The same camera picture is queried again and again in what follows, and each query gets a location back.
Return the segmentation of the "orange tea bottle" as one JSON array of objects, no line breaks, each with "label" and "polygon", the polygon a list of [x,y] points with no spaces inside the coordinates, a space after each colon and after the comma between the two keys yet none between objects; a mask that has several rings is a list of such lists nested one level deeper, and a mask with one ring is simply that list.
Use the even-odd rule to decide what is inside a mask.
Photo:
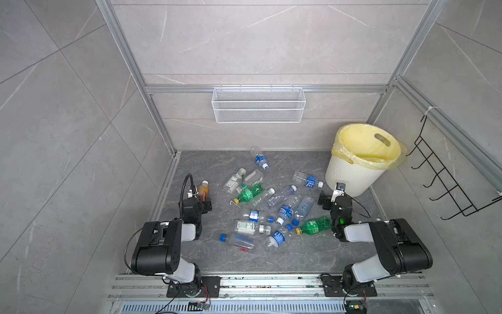
[{"label": "orange tea bottle", "polygon": [[206,180],[203,180],[197,190],[197,195],[198,198],[204,202],[207,200],[209,196],[209,182]]}]

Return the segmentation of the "clear bottle blue label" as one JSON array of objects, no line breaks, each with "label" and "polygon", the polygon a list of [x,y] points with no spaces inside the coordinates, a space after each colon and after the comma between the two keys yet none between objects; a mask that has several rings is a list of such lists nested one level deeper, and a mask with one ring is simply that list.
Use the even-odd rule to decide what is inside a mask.
[{"label": "clear bottle blue label", "polygon": [[307,187],[307,188],[323,188],[324,187],[324,183],[322,181],[320,181],[316,176],[309,175],[309,174],[304,173],[302,171],[295,171],[293,179],[298,184],[302,184],[304,187]]}]

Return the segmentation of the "clear bottle green label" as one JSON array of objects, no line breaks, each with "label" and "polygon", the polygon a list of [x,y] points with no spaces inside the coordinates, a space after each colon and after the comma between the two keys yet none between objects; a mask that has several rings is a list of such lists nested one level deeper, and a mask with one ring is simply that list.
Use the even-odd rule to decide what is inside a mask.
[{"label": "clear bottle green label", "polygon": [[239,187],[242,184],[243,177],[246,175],[247,170],[244,168],[240,168],[237,173],[233,174],[225,184],[226,190],[229,193],[233,193],[236,191],[237,187]]}]

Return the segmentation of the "clear square bottle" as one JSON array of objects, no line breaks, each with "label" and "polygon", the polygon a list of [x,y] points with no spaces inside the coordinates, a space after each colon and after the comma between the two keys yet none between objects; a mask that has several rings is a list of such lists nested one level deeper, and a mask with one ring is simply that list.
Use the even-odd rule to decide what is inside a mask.
[{"label": "clear square bottle", "polygon": [[254,170],[252,173],[244,178],[244,183],[247,186],[252,186],[254,184],[261,183],[263,181],[264,174],[260,170]]}]

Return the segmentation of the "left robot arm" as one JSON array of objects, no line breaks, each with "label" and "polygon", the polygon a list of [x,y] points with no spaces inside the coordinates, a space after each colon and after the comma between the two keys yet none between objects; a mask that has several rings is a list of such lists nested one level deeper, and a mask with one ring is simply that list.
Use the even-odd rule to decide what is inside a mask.
[{"label": "left robot arm", "polygon": [[146,222],[138,230],[139,239],[132,257],[125,257],[129,270],[141,276],[161,277],[170,288],[169,294],[179,297],[209,298],[199,267],[181,257],[181,244],[199,239],[201,217],[212,210],[210,198],[187,198],[180,202],[181,218],[167,222]]}]

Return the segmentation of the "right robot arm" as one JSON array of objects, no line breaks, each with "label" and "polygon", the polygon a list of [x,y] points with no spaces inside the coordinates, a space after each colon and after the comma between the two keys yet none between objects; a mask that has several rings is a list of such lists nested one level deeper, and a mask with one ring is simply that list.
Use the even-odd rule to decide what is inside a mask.
[{"label": "right robot arm", "polygon": [[344,293],[368,293],[374,281],[433,266],[430,251],[405,219],[355,223],[352,201],[344,192],[336,197],[321,192],[318,199],[329,211],[333,235],[340,242],[372,243],[376,249],[376,255],[345,267],[340,283]]}]

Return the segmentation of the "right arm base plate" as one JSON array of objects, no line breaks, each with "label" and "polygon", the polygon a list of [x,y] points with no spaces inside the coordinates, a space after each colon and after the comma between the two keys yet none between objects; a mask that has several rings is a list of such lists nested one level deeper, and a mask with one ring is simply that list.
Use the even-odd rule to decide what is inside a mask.
[{"label": "right arm base plate", "polygon": [[375,297],[377,291],[372,282],[359,283],[349,275],[331,275],[322,273],[319,277],[322,282],[324,294],[326,297]]}]

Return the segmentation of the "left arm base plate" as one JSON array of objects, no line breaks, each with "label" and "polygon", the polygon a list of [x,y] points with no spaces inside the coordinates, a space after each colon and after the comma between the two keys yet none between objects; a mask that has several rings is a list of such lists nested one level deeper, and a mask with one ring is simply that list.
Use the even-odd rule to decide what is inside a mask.
[{"label": "left arm base plate", "polygon": [[167,289],[167,298],[216,298],[221,288],[221,277],[203,276],[196,277],[191,283],[175,283],[170,281]]}]

